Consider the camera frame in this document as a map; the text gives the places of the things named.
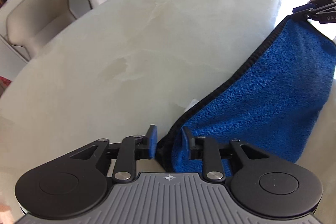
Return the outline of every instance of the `oval table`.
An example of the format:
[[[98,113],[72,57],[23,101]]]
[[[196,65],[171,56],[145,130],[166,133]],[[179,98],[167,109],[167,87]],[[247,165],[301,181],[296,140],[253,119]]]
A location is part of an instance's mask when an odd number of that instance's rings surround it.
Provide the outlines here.
[[[24,172],[98,138],[144,134],[150,124],[164,136],[193,99],[230,78],[306,2],[109,0],[75,21],[0,100],[0,192],[14,217],[21,216],[14,186]],[[319,28],[335,36],[334,25]],[[333,85],[299,160],[325,185],[318,209],[325,223],[336,218],[335,93]],[[138,169],[160,167],[145,161]]]

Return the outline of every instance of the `marble table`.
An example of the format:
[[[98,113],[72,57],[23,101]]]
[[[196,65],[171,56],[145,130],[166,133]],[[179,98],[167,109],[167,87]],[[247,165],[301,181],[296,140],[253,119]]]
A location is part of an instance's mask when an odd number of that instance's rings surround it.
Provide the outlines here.
[[[98,138],[144,134],[150,124],[164,136],[193,99],[226,81],[306,2],[109,0],[75,21],[0,100],[0,192],[14,217],[21,216],[14,186],[24,172]],[[325,29],[331,37],[334,30]],[[336,219],[335,98],[333,85],[299,160],[324,183],[317,214],[325,223]],[[145,161],[139,169],[160,167]]]

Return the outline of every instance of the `crosshair logo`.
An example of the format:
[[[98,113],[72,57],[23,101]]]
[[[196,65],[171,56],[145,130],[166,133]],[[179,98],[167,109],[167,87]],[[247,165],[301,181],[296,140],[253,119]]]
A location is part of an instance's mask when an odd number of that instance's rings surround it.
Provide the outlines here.
[[[172,179],[174,179],[174,178],[175,178],[175,177],[173,177],[171,174],[165,176],[165,179],[167,179],[167,180],[172,180]]]

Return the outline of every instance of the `towel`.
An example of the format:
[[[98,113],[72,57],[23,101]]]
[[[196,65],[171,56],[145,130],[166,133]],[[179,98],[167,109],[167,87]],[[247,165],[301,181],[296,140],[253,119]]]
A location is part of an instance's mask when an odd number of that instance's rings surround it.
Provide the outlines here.
[[[175,122],[156,159],[168,172],[202,172],[201,160],[188,159],[187,126],[194,136],[238,138],[296,162],[328,99],[335,63],[329,38],[287,16],[228,81]]]

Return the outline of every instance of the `round button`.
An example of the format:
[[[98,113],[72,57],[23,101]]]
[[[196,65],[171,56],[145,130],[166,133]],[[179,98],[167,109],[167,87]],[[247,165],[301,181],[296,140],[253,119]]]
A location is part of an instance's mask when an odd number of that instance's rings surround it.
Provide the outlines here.
[[[118,180],[128,180],[131,177],[131,174],[128,172],[118,172],[114,177]]]
[[[77,177],[68,173],[50,174],[40,181],[41,190],[50,195],[70,193],[77,185]]]
[[[212,171],[207,174],[207,177],[212,180],[219,180],[223,178],[223,174],[221,172]]]
[[[267,192],[276,195],[287,195],[299,187],[295,177],[286,173],[268,173],[259,180],[260,186]]]

